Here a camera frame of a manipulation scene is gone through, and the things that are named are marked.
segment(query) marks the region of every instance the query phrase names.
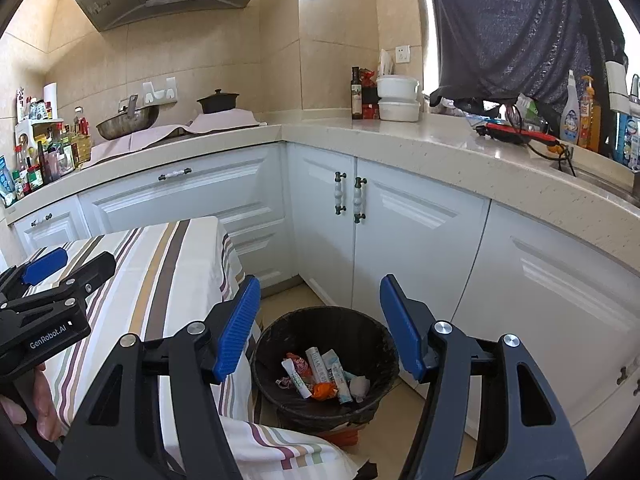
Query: blue gripper pad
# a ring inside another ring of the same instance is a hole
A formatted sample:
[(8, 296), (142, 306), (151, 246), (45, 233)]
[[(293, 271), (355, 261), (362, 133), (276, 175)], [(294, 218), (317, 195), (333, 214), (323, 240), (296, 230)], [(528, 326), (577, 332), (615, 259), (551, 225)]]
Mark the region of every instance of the blue gripper pad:
[[(416, 381), (420, 382), (424, 377), (427, 368), (422, 359), (422, 338), (426, 337), (426, 333), (421, 335), (414, 325), (410, 317), (405, 303), (408, 300), (402, 294), (402, 289), (392, 275), (387, 275), (380, 282), (380, 306), (385, 314), (386, 323), (389, 325), (389, 332), (396, 343), (398, 355), (402, 360), (402, 366), (407, 370)], [(430, 316), (431, 313), (426, 305), (425, 310)]]
[(25, 285), (37, 285), (63, 269), (67, 261), (66, 251), (62, 247), (53, 249), (50, 253), (29, 264), (22, 274), (22, 282)]
[(260, 307), (260, 282), (251, 277), (236, 308), (226, 322), (222, 335), (218, 338), (218, 352), (213, 375), (222, 382), (226, 376), (236, 371), (238, 361), (246, 343), (255, 316)]

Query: wall socket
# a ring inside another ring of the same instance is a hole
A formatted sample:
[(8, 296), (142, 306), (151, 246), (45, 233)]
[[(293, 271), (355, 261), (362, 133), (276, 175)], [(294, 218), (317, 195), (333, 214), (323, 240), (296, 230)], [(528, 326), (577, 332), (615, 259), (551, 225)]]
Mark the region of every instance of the wall socket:
[(411, 47), (409, 45), (396, 46), (396, 63), (411, 61)]

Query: human hand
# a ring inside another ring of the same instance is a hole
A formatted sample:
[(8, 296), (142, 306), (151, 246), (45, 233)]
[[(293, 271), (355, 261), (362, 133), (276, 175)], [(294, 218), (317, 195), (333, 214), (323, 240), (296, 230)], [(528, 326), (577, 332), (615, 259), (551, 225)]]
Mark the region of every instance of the human hand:
[[(34, 370), (35, 380), (33, 383), (33, 403), (38, 412), (38, 433), (45, 440), (53, 442), (60, 438), (60, 435), (62, 434), (62, 424), (60, 423), (60, 419), (56, 413), (56, 408), (53, 405), (49, 381), (47, 381), (47, 378), (43, 373), (44, 370), (44, 363)], [(4, 408), (4, 412), (7, 414), (12, 424), (21, 426), (27, 422), (27, 414), (24, 412), (22, 407), (11, 399), (0, 396), (0, 405)]]

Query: trash can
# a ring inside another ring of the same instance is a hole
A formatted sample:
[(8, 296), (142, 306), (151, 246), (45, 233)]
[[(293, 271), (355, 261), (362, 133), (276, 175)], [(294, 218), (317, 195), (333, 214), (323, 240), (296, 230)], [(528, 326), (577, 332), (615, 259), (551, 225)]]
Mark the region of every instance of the trash can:
[[(312, 346), (321, 354), (333, 349), (345, 371), (371, 381), (363, 402), (303, 399), (297, 390), (283, 390), (276, 384), (287, 375), (282, 367), (287, 352), (306, 359), (305, 351)], [(398, 353), (389, 331), (375, 319), (349, 308), (314, 306), (285, 314), (264, 330), (251, 368), (256, 385), (276, 408), (284, 428), (323, 434), (373, 419), (398, 376)]]

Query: countertop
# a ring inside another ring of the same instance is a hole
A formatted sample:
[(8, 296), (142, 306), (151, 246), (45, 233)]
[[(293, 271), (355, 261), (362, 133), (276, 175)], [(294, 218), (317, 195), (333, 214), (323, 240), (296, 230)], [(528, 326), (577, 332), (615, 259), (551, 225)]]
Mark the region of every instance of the countertop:
[(323, 119), (178, 138), (76, 171), (20, 200), (5, 210), (5, 216), (11, 224), (57, 200), (128, 174), (279, 140), (366, 158), (489, 197), (640, 272), (640, 209), (561, 173), (527, 148), (479, 137), (463, 118), (434, 114), (426, 114), (419, 123)]

